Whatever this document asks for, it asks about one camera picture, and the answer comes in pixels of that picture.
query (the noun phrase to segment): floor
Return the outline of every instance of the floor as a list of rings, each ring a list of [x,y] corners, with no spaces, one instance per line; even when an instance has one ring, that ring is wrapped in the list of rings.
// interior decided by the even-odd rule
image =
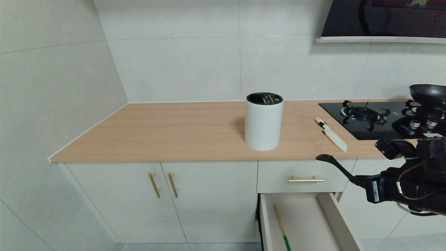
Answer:
[[[366,251],[444,251],[446,234],[362,240]],[[260,243],[127,243],[123,251],[261,251]]]

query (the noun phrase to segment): wooden countertop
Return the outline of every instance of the wooden countertop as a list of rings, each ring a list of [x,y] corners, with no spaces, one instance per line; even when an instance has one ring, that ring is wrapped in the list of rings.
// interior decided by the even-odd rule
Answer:
[[[374,140],[356,140],[318,105],[320,102],[342,101],[286,100],[280,143],[270,151],[253,150],[244,142],[244,101],[128,104],[51,156],[50,160],[313,159],[321,153],[337,158],[383,158],[374,147]],[[346,153],[321,132],[315,117],[325,120],[347,143]]]

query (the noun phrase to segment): black stove top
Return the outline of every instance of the black stove top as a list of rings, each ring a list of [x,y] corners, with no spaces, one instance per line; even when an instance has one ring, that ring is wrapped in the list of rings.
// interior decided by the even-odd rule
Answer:
[[[407,102],[319,103],[358,140],[446,136],[445,112]]]

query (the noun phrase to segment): chopsticks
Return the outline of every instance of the chopsticks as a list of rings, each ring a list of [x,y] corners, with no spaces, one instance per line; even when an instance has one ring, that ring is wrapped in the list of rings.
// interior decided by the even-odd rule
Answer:
[[[291,251],[291,247],[289,246],[288,238],[286,237],[285,230],[282,226],[282,221],[280,220],[279,211],[277,210],[276,204],[274,204],[274,211],[276,212],[277,221],[279,222],[280,230],[282,231],[283,240],[285,240],[286,250]]]

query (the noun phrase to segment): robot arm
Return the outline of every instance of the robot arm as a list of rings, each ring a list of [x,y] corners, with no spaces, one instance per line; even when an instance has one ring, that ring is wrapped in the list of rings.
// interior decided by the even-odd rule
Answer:
[[[321,154],[317,160],[335,165],[353,184],[365,189],[371,203],[395,201],[418,216],[446,216],[446,138],[423,138],[415,148],[402,139],[380,139],[376,148],[388,159],[404,157],[401,167],[389,167],[380,174],[353,176],[333,156]]]

